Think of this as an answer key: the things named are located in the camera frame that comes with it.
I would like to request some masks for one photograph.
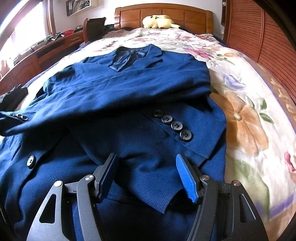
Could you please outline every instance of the blue suit jacket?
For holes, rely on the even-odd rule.
[[[8,136],[0,144],[0,197],[19,240],[56,180],[80,180],[111,152],[119,170],[98,205],[109,239],[186,240],[196,207],[183,191],[176,155],[217,181],[224,176],[226,120],[209,87],[206,64],[189,54],[120,47],[48,79],[17,112],[28,121],[0,112],[0,134]],[[181,140],[155,109],[182,122],[192,140]],[[29,169],[31,155],[36,164]],[[81,240],[75,201],[73,207]]]

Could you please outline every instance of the screw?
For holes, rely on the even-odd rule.
[[[235,186],[240,186],[241,185],[241,183],[240,183],[240,181],[238,181],[238,180],[234,180],[233,181],[233,185],[235,185]]]
[[[55,187],[59,187],[59,186],[61,186],[62,184],[63,184],[62,181],[56,181],[56,182],[54,183],[54,186],[55,186]]]
[[[202,179],[204,181],[208,181],[210,179],[210,177],[208,175],[202,175]]]
[[[85,176],[85,180],[86,181],[91,181],[91,180],[93,180],[94,179],[94,176],[93,175],[86,175]]]

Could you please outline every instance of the white wall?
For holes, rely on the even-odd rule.
[[[213,12],[214,34],[221,36],[224,27],[221,25],[222,1],[221,0],[98,0],[99,6],[76,16],[67,17],[66,0],[54,0],[54,21],[57,32],[75,29],[82,25],[86,18],[106,17],[106,24],[114,23],[114,12],[117,7],[124,7],[141,3],[175,3],[198,7]]]
[[[67,30],[75,29],[79,25],[77,23],[77,16],[67,17],[66,0],[53,0],[53,8],[54,23],[56,26],[57,33],[63,33]]]

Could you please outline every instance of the black button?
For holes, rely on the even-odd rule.
[[[35,162],[36,162],[36,157],[33,156],[33,155],[30,156],[29,159],[28,159],[28,161],[27,161],[28,168],[32,169],[33,166],[34,166],[34,164],[35,164]]]
[[[172,123],[173,121],[173,118],[170,116],[170,115],[164,115],[162,118],[161,118],[161,121],[162,123],[166,124],[166,125],[169,125]]]
[[[177,120],[173,121],[170,126],[174,131],[180,131],[183,128],[183,124]]]
[[[153,111],[153,116],[156,118],[161,118],[163,116],[163,111],[162,110],[155,110],[155,111]]]
[[[28,117],[25,116],[25,115],[22,115],[21,119],[22,119],[23,121],[27,121],[27,120],[28,120]]]
[[[183,141],[190,141],[192,138],[192,133],[189,130],[184,129],[180,132],[180,137]]]

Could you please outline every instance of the plush toy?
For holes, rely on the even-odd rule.
[[[168,15],[153,15],[143,19],[144,28],[179,28]]]

